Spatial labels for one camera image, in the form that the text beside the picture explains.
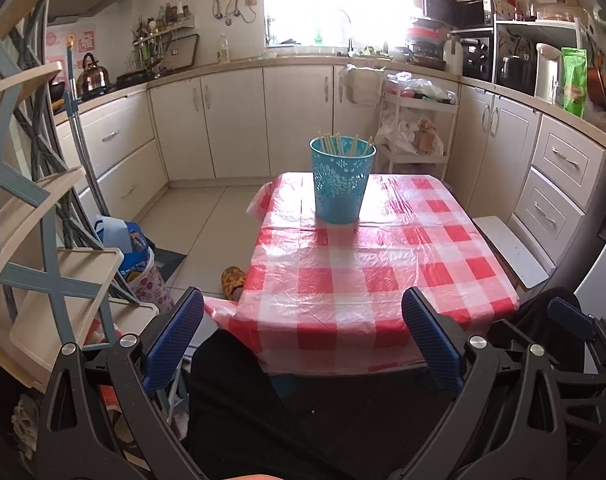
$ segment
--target chopsticks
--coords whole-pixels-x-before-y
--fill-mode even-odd
[[[336,134],[321,134],[318,133],[318,140],[320,143],[321,150],[326,152],[328,155],[334,156],[363,156],[369,152],[369,149],[373,144],[373,137],[370,136],[368,143],[364,150],[359,150],[359,136],[352,137],[352,143],[350,149],[346,150],[343,147],[343,137],[340,133]]]

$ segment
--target faucet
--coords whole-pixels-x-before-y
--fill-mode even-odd
[[[349,57],[353,57],[354,49],[353,49],[353,45],[352,45],[352,19],[350,18],[350,15],[347,12],[345,12],[343,9],[339,9],[339,10],[340,10],[340,12],[345,14],[345,17],[347,18],[348,23],[350,23],[350,37],[347,42],[347,55]]]

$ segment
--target red checkered tablecloth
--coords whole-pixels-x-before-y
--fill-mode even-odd
[[[518,296],[474,224],[430,176],[371,175],[359,222],[315,216],[311,173],[266,184],[263,220],[237,303],[206,309],[272,373],[364,374],[423,358],[401,317],[419,286],[436,311],[483,332]]]

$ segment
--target screw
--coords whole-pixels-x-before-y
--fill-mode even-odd
[[[136,343],[137,343],[137,337],[133,334],[124,335],[121,338],[121,340],[119,341],[119,344],[123,348],[130,348],[131,346],[136,345]]]
[[[536,357],[545,355],[545,349],[541,345],[533,344],[529,347],[529,351],[532,352]]]
[[[74,354],[76,349],[77,346],[74,343],[65,343],[61,348],[61,353],[63,355],[71,355]]]
[[[487,346],[487,341],[483,339],[480,335],[471,336],[471,338],[469,339],[469,343],[478,350],[483,349]]]

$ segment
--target green package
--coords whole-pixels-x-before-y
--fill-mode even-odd
[[[582,118],[587,97],[587,51],[561,49],[563,53],[563,109]]]

